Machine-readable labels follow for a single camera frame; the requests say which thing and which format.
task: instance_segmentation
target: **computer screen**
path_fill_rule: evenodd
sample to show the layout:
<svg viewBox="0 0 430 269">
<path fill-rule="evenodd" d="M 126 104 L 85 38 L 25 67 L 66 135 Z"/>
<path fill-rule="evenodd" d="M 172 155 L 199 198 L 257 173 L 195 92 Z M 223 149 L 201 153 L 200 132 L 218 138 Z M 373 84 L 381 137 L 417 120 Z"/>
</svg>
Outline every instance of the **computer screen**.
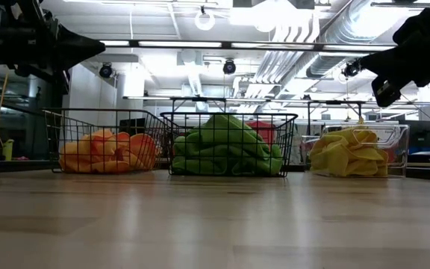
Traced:
<svg viewBox="0 0 430 269">
<path fill-rule="evenodd" d="M 430 121 L 400 120 L 399 124 L 409 125 L 409 146 L 430 146 Z"/>
</svg>

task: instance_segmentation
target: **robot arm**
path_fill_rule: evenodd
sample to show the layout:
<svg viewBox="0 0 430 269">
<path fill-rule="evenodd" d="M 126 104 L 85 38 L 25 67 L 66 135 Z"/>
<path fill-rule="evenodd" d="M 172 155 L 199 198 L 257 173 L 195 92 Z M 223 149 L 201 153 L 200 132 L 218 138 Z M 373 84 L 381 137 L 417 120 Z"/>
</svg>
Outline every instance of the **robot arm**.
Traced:
<svg viewBox="0 0 430 269">
<path fill-rule="evenodd" d="M 17 18 L 11 12 L 16 6 Z M 0 64 L 17 75 L 67 87 L 67 70 L 104 50 L 103 43 L 64 28 L 37 0 L 0 0 Z"/>
<path fill-rule="evenodd" d="M 371 84 L 380 107 L 400 98 L 400 90 L 413 81 L 418 87 L 430 83 L 430 8 L 412 16 L 393 35 L 396 48 L 374 53 L 348 63 L 344 75 L 363 69 L 378 75 Z"/>
</svg>

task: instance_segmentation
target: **orange cloth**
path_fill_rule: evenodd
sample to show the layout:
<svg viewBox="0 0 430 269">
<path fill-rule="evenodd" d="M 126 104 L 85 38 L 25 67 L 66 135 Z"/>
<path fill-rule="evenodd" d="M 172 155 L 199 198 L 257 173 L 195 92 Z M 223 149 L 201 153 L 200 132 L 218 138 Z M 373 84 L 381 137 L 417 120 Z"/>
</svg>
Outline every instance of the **orange cloth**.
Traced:
<svg viewBox="0 0 430 269">
<path fill-rule="evenodd" d="M 150 135 L 112 134 L 102 129 L 66 143 L 59 164 L 66 172 L 124 173 L 152 169 L 156 155 L 157 147 Z"/>
</svg>

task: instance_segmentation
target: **clear plastic bin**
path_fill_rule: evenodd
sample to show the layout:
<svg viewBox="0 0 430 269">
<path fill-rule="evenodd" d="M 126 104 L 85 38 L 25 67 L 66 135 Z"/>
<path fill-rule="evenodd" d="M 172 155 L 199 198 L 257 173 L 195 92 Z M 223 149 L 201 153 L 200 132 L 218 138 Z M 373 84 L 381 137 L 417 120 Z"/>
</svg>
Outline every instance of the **clear plastic bin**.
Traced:
<svg viewBox="0 0 430 269">
<path fill-rule="evenodd" d="M 409 126 L 326 126 L 321 137 L 303 137 L 307 168 L 324 176 L 405 177 Z"/>
</svg>

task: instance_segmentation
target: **green cloth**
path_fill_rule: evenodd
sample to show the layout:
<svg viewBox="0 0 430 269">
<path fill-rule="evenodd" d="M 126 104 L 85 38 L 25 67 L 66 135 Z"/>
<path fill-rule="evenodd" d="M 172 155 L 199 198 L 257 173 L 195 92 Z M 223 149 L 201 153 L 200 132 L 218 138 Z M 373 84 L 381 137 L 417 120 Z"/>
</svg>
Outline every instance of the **green cloth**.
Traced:
<svg viewBox="0 0 430 269">
<path fill-rule="evenodd" d="M 203 175 L 275 175 L 283 164 L 278 145 L 226 114 L 213 115 L 174 142 L 174 172 Z"/>
</svg>

